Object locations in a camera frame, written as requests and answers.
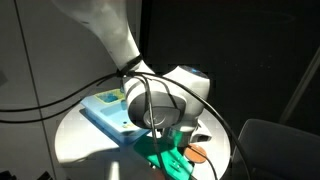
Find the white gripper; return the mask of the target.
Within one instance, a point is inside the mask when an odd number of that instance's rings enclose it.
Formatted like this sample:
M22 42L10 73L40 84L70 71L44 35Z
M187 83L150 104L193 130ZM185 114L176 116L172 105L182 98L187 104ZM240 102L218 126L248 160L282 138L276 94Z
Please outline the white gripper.
M192 131L184 132L173 128L166 128L163 131L162 138L171 145L186 147L190 143L210 141L212 134L202 121L198 121Z

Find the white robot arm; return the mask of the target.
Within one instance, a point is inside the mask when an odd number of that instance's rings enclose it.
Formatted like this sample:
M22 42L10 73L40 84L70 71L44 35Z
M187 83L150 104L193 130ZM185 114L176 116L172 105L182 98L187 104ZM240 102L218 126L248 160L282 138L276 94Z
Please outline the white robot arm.
M198 118L210 80L201 71L178 65L156 75L146 65L132 37L126 0L52 0L67 16L102 42L123 80L130 120L143 129L161 129L166 142L185 147L201 134Z

